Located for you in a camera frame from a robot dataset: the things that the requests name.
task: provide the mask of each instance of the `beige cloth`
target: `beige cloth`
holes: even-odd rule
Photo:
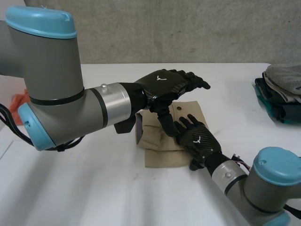
[[[173,102],[169,111],[175,121],[192,114],[208,128],[197,101]],[[145,167],[180,167],[189,165],[191,161],[191,157],[183,148],[163,131],[157,114],[149,110],[136,114],[136,143],[146,149]]]

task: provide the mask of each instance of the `logo on hand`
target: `logo on hand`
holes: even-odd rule
[[[198,140],[197,140],[197,141],[193,141],[193,142],[194,142],[194,143],[199,143],[199,144],[200,144],[200,143],[201,143],[201,136],[198,137]]]
[[[158,76],[157,76],[157,81],[159,81],[159,80],[167,80],[167,79],[162,79],[162,78],[160,78],[159,75],[158,75]]]

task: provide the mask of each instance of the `table surface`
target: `table surface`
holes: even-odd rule
[[[197,100],[223,153],[249,165],[264,147],[301,156],[301,130],[273,121],[259,103],[254,79],[268,64],[82,65],[86,88],[133,82],[158,69],[193,71],[210,90]],[[188,167],[147,169],[134,130],[108,127],[87,135],[64,153],[38,152],[7,128],[0,131],[0,225],[2,226],[244,226],[248,225],[210,179]],[[300,200],[289,204],[301,209]],[[292,217],[291,225],[300,225]]]

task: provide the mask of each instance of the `concrete wall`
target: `concrete wall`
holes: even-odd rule
[[[300,0],[25,0],[73,14],[82,63],[298,62]]]

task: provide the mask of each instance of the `black band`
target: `black band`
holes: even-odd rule
[[[81,97],[84,96],[84,94],[85,94],[85,88],[83,88],[83,90],[78,94],[75,94],[74,96],[71,97],[55,99],[55,100],[39,100],[30,97],[30,101],[36,105],[46,105],[46,106],[64,105],[80,99]]]
[[[95,88],[91,88],[90,89],[96,96],[100,107],[102,108],[102,112],[103,112],[103,128],[105,128],[108,125],[108,112],[107,112],[107,107],[105,106],[105,103],[103,101],[103,97],[102,95],[100,95],[100,93],[95,89]]]
[[[236,182],[244,179],[244,178],[247,178],[248,175],[247,174],[243,174],[243,175],[240,175],[239,177],[235,178],[230,184],[228,184],[228,186],[226,187],[225,189],[225,195],[227,196],[228,194],[228,191],[232,188],[233,185],[236,184]]]
[[[263,210],[263,209],[259,208],[258,206],[256,206],[254,203],[252,203],[252,202],[248,199],[248,197],[247,197],[246,194],[245,194],[245,191],[244,191],[243,193],[244,193],[244,197],[245,197],[246,201],[250,204],[250,206],[252,206],[254,209],[256,209],[256,210],[258,210],[258,211],[260,211],[260,212],[268,213],[268,214],[274,214],[274,213],[278,213],[278,212],[280,211],[280,210],[278,210],[278,211],[266,211],[266,210]]]

